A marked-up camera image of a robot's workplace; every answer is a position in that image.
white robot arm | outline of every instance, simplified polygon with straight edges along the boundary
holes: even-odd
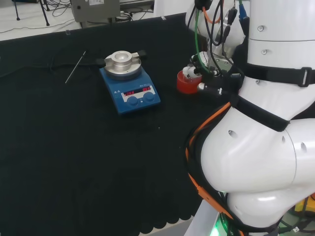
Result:
[[[224,15],[233,4],[224,1]],[[209,16],[214,9],[207,11]],[[265,228],[315,192],[315,119],[291,120],[315,102],[315,84],[307,84],[315,69],[315,1],[251,0],[250,14],[248,63],[257,68],[299,70],[304,76],[296,77],[296,84],[279,83],[281,74],[276,82],[245,76],[238,95],[290,122],[279,132],[229,108],[204,141],[201,167],[212,187],[229,193],[228,206],[244,224]],[[189,25],[192,30],[194,19]],[[208,36],[203,20],[198,29]],[[213,35],[219,29],[215,24]],[[243,39],[235,20],[225,44],[229,57]],[[214,47],[213,52],[224,60],[221,48]]]

black table surface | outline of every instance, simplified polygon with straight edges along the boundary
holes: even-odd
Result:
[[[24,68],[0,79],[0,232],[135,236],[201,202],[184,167],[190,129],[219,103],[176,90],[195,53],[185,15],[0,42],[0,75],[146,50],[161,104],[119,116],[99,71]]]

black velcro strap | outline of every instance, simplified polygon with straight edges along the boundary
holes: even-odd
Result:
[[[289,120],[282,119],[259,106],[247,101],[239,95],[233,94],[230,98],[231,106],[244,115],[278,132],[284,131],[290,123]]]
[[[300,87],[308,87],[308,85],[315,84],[315,70],[312,70],[310,67],[287,69],[248,63],[245,75],[257,80],[292,84]]]

white floor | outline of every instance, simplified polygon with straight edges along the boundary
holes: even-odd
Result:
[[[54,7],[49,6],[51,11],[46,12],[49,27],[46,26],[39,3],[18,2],[17,8],[21,19],[19,21],[16,20],[14,3],[11,0],[0,0],[0,41],[81,28],[80,24],[74,20],[71,8],[68,8],[65,13],[63,13],[65,8],[56,10],[54,15],[60,16],[55,17],[52,11]],[[139,20],[143,15],[142,12],[134,14],[133,20]],[[148,12],[143,19],[153,16],[153,13]]]

red container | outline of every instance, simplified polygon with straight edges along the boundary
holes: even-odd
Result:
[[[177,90],[185,94],[193,94],[198,92],[198,84],[201,83],[201,77],[195,79],[188,79],[183,75],[183,71],[177,74]]]

